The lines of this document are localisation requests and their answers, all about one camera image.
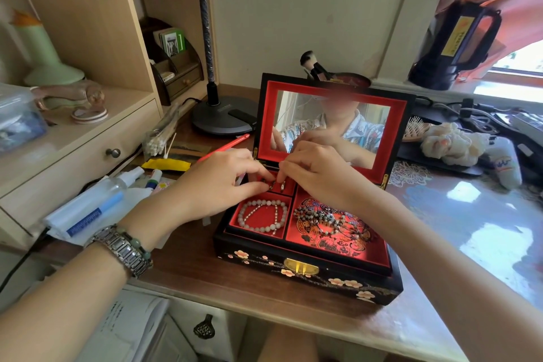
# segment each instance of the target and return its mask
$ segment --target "drawer knob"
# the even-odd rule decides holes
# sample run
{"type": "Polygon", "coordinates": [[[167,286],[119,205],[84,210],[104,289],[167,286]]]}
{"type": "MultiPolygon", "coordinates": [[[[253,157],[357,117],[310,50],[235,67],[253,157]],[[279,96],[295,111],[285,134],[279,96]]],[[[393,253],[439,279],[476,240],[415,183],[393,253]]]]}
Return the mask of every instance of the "drawer knob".
{"type": "Polygon", "coordinates": [[[200,322],[194,327],[194,334],[200,339],[211,339],[215,336],[215,329],[211,324],[213,315],[207,314],[205,321],[200,322]]]}
{"type": "Polygon", "coordinates": [[[119,149],[106,149],[105,154],[111,156],[112,158],[117,159],[120,156],[119,149]]]}

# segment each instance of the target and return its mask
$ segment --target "black lacquered jewelry box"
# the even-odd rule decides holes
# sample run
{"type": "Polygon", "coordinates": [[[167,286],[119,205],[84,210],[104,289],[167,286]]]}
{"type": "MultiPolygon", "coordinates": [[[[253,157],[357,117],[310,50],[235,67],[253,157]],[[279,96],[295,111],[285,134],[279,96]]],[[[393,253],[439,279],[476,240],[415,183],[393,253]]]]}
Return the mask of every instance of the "black lacquered jewelry box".
{"type": "MultiPolygon", "coordinates": [[[[253,155],[276,174],[297,138],[330,135],[353,174],[385,188],[414,100],[263,74],[253,155]]],[[[228,209],[214,247],[223,260],[381,305],[403,290],[397,256],[373,229],[316,201],[290,178],[228,209]]]]}

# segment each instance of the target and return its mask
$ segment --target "patterned shirt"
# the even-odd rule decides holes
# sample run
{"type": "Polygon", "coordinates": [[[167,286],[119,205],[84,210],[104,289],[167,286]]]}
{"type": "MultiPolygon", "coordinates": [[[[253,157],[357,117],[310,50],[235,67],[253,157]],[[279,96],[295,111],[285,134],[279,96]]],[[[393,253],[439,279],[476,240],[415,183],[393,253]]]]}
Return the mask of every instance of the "patterned shirt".
{"type": "MultiPolygon", "coordinates": [[[[290,153],[292,151],[294,139],[303,132],[313,130],[319,126],[326,128],[324,113],[320,114],[315,120],[300,120],[284,128],[281,131],[281,136],[283,137],[283,142],[285,142],[287,152],[290,153]]],[[[343,134],[343,138],[349,140],[351,143],[356,143],[372,153],[377,153],[381,137],[383,136],[383,130],[384,125],[375,125],[366,122],[366,119],[357,110],[356,117],[343,134]]]]}

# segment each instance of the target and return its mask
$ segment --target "window sill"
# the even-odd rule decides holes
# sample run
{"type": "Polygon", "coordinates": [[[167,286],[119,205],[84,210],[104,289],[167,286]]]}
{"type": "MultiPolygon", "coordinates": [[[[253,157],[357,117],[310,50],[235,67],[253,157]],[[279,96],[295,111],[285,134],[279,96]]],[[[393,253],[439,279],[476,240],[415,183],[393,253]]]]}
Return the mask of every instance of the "window sill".
{"type": "Polygon", "coordinates": [[[374,79],[372,87],[388,91],[401,91],[425,96],[438,102],[458,102],[473,98],[477,103],[498,108],[521,107],[526,111],[543,114],[543,88],[491,81],[456,83],[452,89],[430,90],[410,82],[374,79]]]}

